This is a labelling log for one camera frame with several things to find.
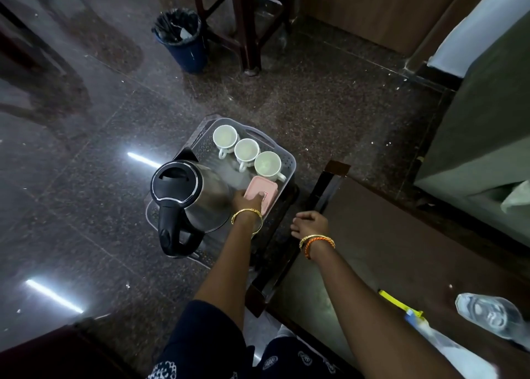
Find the white mattress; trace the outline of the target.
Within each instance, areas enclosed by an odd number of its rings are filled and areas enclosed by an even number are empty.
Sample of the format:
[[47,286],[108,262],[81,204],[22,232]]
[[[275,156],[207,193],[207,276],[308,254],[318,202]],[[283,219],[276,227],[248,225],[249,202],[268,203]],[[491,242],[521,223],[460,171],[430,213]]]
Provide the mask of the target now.
[[470,65],[530,11],[530,0],[481,0],[427,62],[428,67],[463,78]]

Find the orange bangle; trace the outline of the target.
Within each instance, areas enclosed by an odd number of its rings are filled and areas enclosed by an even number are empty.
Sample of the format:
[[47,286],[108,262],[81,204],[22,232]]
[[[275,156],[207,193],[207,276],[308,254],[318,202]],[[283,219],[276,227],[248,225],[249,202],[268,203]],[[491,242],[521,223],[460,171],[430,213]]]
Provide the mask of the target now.
[[323,254],[323,252],[327,252],[330,250],[335,250],[335,248],[332,248],[330,244],[326,241],[314,241],[308,244],[307,246],[302,248],[302,253],[306,257],[306,259],[317,259],[320,255]]

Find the brown wooden bed frame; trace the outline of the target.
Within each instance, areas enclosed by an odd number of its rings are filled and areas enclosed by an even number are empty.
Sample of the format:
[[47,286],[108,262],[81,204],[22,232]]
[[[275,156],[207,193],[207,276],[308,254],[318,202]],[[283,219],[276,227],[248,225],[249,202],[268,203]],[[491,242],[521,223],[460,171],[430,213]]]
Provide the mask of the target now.
[[301,11],[407,58],[417,72],[481,0],[301,0]]

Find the white plastic bag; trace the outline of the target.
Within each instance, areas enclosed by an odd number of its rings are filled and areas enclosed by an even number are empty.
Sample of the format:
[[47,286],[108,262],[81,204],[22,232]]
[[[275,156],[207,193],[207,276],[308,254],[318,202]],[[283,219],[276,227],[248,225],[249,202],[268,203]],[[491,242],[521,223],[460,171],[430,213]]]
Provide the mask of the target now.
[[498,369],[480,356],[430,327],[414,309],[406,310],[406,320],[434,346],[464,379],[500,379]]

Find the white ceramic cup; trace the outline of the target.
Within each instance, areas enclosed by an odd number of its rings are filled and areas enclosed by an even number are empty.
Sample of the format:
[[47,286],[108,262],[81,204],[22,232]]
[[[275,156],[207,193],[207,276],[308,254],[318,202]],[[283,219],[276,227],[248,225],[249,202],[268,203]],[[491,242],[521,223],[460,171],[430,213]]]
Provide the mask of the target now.
[[233,126],[221,125],[215,129],[213,141],[218,149],[218,158],[223,160],[228,154],[234,153],[240,136]]
[[239,164],[239,172],[243,173],[248,168],[254,167],[255,161],[260,153],[261,149],[257,141],[250,138],[238,141],[234,148],[234,155]]
[[282,174],[282,161],[276,153],[272,151],[261,152],[255,158],[255,171],[257,175],[272,181],[287,182],[287,178]]

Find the grey plastic basket tray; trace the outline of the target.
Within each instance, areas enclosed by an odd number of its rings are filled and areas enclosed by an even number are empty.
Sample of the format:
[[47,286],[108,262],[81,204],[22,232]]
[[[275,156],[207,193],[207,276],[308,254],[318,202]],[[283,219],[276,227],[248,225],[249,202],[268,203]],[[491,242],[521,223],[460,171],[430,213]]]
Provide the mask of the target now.
[[[228,154],[225,159],[218,158],[218,149],[213,141],[213,133],[215,129],[221,125],[231,125],[239,133],[241,139],[250,138],[258,142],[260,148],[265,151],[272,151],[279,155],[282,161],[282,174],[286,176],[287,182],[282,183],[277,181],[278,193],[286,187],[287,183],[295,183],[294,174],[296,171],[296,160],[293,154],[288,152],[277,144],[267,134],[259,131],[257,128],[243,125],[237,121],[229,118],[218,118],[210,120],[202,130],[197,131],[197,135],[193,141],[191,139],[186,143],[181,150],[189,149],[193,152],[195,159],[216,172],[228,184],[230,189],[247,189],[252,178],[257,176],[255,169],[248,168],[245,172],[238,171],[239,166],[235,155]],[[150,193],[144,197],[145,218],[155,231],[158,228],[158,210],[159,207]],[[164,254],[168,257],[182,259],[187,257],[189,260],[197,262],[206,268],[211,268],[221,252],[223,242],[226,239],[229,231],[229,221],[225,222],[223,226],[204,234],[204,238],[197,249],[190,255],[171,255],[164,249]]]

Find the brown wooden table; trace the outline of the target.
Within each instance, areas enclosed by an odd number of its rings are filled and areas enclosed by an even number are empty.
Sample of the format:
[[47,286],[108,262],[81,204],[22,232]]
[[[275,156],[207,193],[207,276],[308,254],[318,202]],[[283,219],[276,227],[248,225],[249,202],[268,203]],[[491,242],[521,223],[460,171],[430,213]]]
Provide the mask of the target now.
[[[500,296],[530,320],[530,251],[506,235],[444,205],[444,215],[408,208],[358,181],[350,166],[329,161],[307,206],[331,219],[340,254],[374,289],[419,307],[434,329],[492,362],[500,379],[530,379],[530,351],[466,321],[454,306],[459,293]],[[321,279],[287,239],[264,262],[245,305],[294,329],[347,377],[361,379],[357,362],[338,334]]]

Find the person's left forearm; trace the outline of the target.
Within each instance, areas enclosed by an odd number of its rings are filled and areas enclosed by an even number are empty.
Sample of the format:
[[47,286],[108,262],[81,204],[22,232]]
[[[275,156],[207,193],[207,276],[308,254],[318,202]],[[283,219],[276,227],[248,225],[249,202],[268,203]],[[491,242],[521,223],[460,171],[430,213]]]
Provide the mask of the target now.
[[194,296],[195,301],[218,308],[241,330],[244,325],[252,233],[257,219],[255,214],[249,212],[236,218],[216,263]]

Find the dark brown furniture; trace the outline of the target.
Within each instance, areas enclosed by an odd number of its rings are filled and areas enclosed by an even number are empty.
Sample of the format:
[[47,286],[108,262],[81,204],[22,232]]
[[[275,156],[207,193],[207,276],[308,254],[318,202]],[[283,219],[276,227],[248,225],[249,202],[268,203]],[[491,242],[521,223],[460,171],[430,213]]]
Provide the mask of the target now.
[[142,379],[97,334],[95,318],[0,352],[0,379]]

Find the gold bangle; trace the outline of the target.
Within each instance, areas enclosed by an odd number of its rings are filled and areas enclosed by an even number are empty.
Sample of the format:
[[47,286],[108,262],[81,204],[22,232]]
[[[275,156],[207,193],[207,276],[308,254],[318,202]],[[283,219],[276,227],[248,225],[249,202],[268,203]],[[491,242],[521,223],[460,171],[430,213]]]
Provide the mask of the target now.
[[246,213],[246,212],[249,212],[249,213],[253,213],[253,214],[255,214],[255,215],[258,217],[258,220],[259,220],[259,226],[256,226],[256,225],[255,225],[255,230],[254,230],[253,233],[252,233],[252,237],[253,237],[253,236],[256,235],[256,234],[261,230],[261,228],[263,227],[264,218],[263,218],[263,215],[261,214],[261,212],[260,212],[259,210],[257,210],[257,209],[253,209],[253,208],[243,208],[243,209],[241,209],[241,210],[238,210],[238,211],[236,211],[236,212],[232,215],[232,217],[231,217],[231,219],[230,219],[230,223],[231,223],[232,225],[234,225],[236,218],[237,218],[240,214],[242,214],[242,213]]
[[302,250],[303,247],[307,246],[308,244],[310,244],[311,242],[314,242],[314,241],[326,241],[326,242],[328,242],[330,244],[330,246],[332,248],[335,248],[334,240],[332,240],[328,236],[313,234],[313,235],[305,236],[305,237],[300,239],[300,241],[299,241],[299,249]]

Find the black bin liner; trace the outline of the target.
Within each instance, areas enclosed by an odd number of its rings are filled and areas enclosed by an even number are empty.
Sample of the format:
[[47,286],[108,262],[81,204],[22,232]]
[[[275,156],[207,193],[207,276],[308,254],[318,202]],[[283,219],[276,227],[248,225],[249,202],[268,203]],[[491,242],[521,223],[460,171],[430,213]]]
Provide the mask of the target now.
[[173,8],[160,13],[151,32],[164,45],[182,46],[202,36],[202,19],[195,10]]

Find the steel electric kettle black lid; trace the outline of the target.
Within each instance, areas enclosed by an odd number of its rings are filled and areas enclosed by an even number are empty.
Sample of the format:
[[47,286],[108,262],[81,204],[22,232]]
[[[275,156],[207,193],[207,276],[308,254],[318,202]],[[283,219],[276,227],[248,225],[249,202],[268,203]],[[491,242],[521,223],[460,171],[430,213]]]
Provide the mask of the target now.
[[160,166],[150,180],[158,206],[157,232],[169,257],[192,255],[205,235],[222,227],[231,212],[232,190],[190,147]]

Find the dark blue patterned garment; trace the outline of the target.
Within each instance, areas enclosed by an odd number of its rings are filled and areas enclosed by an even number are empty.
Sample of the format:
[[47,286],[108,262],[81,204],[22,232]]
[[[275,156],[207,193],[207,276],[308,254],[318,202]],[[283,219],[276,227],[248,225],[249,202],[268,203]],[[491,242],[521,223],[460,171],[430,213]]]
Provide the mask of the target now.
[[146,379],[350,379],[296,336],[273,338],[256,366],[254,352],[225,313],[191,301]]

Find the grey-green sofa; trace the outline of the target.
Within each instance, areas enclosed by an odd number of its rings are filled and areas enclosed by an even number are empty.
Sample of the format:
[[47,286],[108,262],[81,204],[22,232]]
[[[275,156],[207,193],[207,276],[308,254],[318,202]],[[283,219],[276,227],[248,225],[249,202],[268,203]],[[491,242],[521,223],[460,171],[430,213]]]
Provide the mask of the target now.
[[530,248],[530,11],[469,67],[414,185]]

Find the yellow and blue toothbrush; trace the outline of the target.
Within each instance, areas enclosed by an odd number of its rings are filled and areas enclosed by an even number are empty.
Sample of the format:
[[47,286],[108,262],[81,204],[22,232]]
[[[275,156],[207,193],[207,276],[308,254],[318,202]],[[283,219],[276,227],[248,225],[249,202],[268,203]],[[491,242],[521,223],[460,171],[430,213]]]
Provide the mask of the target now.
[[396,299],[395,297],[393,297],[388,292],[386,292],[386,291],[384,291],[382,289],[378,289],[377,293],[380,296],[382,296],[384,299],[386,299],[388,302],[390,302],[392,305],[394,305],[394,306],[398,307],[399,309],[405,311],[407,314],[412,313],[418,319],[425,320],[425,318],[423,316],[423,311],[416,310],[416,309],[413,309],[413,308],[407,306],[405,303],[399,301],[398,299]]

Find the person's right hand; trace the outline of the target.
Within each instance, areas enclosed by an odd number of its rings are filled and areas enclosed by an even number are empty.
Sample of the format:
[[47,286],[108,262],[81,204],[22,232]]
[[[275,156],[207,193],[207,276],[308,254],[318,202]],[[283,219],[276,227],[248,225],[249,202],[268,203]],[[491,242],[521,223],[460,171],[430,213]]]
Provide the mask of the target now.
[[328,236],[328,220],[316,211],[296,213],[290,225],[290,233],[298,240],[311,235]]

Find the blue waste bin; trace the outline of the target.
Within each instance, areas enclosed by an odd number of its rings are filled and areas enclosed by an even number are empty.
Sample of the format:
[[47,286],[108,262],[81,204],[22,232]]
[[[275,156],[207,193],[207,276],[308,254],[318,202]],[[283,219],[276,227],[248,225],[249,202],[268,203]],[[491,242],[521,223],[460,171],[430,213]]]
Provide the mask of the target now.
[[168,50],[184,72],[193,74],[201,73],[208,63],[209,47],[206,38],[207,25],[203,20],[202,23],[202,36],[187,45],[169,46],[164,45],[156,39]]

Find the dark wooden chair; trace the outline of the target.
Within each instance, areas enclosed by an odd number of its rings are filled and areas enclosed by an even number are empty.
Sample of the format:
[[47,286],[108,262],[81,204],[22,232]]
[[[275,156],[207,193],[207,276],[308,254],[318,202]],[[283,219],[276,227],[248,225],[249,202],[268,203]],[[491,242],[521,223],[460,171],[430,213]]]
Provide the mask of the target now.
[[[216,0],[209,8],[204,7],[203,0],[195,0],[195,7],[203,23],[225,2]],[[236,22],[235,35],[227,36],[208,27],[205,36],[237,54],[245,75],[256,76],[262,69],[261,49],[271,36],[284,26],[287,33],[291,30],[290,15],[293,0],[273,0],[279,2],[278,11],[272,16],[269,24],[258,32],[255,27],[254,0],[232,0]]]

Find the pink plastic box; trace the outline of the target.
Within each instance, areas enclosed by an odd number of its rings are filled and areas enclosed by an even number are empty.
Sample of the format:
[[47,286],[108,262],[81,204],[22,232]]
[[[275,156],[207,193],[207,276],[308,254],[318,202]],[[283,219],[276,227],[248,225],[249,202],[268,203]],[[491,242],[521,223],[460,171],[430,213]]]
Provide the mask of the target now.
[[244,197],[251,200],[255,195],[259,193],[263,194],[261,214],[265,218],[276,200],[278,190],[276,182],[269,181],[268,179],[257,175],[250,181]]

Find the person's right forearm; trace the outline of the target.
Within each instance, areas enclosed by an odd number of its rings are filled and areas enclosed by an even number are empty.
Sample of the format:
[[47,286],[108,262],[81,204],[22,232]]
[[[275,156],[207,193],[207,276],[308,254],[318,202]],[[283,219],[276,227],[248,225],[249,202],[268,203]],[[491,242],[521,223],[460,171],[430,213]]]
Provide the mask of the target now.
[[312,261],[366,379],[464,379],[336,250]]

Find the person's left hand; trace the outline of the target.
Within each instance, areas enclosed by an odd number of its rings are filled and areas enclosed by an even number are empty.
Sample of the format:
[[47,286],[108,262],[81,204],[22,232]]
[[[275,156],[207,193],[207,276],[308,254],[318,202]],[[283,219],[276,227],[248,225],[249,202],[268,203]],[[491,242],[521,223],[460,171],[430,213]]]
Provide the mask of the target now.
[[234,192],[232,207],[234,212],[243,208],[253,208],[261,212],[262,203],[258,193],[253,198],[248,199],[245,197],[245,190],[238,190]]

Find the clear plastic water bottle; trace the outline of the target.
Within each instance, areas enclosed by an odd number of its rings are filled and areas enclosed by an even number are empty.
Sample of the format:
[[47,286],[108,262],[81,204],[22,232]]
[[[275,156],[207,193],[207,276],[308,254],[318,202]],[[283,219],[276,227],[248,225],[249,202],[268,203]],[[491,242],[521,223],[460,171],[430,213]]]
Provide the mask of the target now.
[[455,307],[468,322],[530,353],[530,320],[512,302],[502,297],[462,293],[456,296]]

